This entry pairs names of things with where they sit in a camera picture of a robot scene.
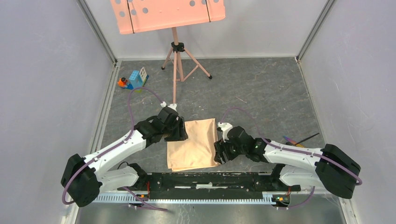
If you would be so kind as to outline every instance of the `music stand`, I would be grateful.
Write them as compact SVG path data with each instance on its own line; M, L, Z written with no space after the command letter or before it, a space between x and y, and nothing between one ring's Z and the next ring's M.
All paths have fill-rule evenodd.
M212 76L179 42L176 27L219 21L225 18L223 0L110 0L121 34L134 34L150 30L171 28L173 42L161 69L165 69L172 52L173 59L173 103L176 103L176 82L184 82L198 67L212 79ZM185 52L197 64L184 77L180 53Z

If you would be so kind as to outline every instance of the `beige towel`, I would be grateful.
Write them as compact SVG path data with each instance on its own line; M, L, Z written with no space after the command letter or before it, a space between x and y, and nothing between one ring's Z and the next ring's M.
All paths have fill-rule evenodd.
M185 127L187 140L168 142L168 168L182 171L219 165L214 161L215 119L186 121Z

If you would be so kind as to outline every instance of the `blue toy block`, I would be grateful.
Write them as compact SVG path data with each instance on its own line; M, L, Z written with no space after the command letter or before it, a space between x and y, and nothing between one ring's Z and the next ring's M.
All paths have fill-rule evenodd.
M136 88L136 87L141 87L143 85L143 82L139 80L140 75L139 71L133 71L131 76L129 77L129 82L131 85Z
M134 87L130 83L128 83L128 85L126 87L123 87L123 88L124 89L129 89L129 90L133 90L134 89Z

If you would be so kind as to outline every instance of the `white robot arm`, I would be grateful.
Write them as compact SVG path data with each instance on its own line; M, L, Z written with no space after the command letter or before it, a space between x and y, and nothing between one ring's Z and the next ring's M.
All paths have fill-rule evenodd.
M223 164L244 154L255 162L277 164L273 172L287 186L325 188L334 195L351 198L361 184L360 166L338 147L287 146L269 139L253 138L240 127L218 123L223 138L215 143L215 161Z
M223 164L244 154L255 162L276 164L269 180L269 184L275 189L296 185L299 185L297 188L315 186L326 188L343 198L352 197L357 183L356 177L349 173L357 176L360 166L336 146L330 144L325 148L287 146L269 139L254 139L240 126L233 127L228 123L218 126L223 132L223 139L214 143L215 161ZM109 171L128 156L159 142L163 137L165 141L180 141L188 138L184 119L178 115L176 105L165 106L157 116L137 123L134 132L129 135L130 132L107 147L83 158L78 154L69 158L61 184L79 207L91 203L99 193L124 186L139 185L143 181L139 177L144 176L145 172L138 165ZM342 164L347 172L329 164L329 160Z
M130 131L107 147L83 158L78 154L69 158L61 180L63 187L66 187L77 170L88 164L71 181L67 189L79 207L91 203L99 193L132 186L136 183L139 175L131 166L109 171L128 156L159 142L162 137L165 141L181 141L188 138L184 119L179 117L176 104L165 106L157 116L137 123L134 126L133 134L129 139L126 139L129 134ZM118 145L116 148L99 157L103 152L116 145Z

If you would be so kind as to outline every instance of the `white wall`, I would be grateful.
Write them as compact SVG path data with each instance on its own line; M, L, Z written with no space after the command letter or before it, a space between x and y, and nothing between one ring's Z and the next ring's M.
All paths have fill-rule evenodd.
M87 153L112 63L75 0L0 5L0 223L57 224L63 170Z
M170 29L121 35L111 0L86 1L116 57L166 57L172 42ZM224 2L224 20L178 28L179 40L194 56L296 56L326 0Z
M327 142L361 165L363 224L394 223L396 1L339 0L302 68Z

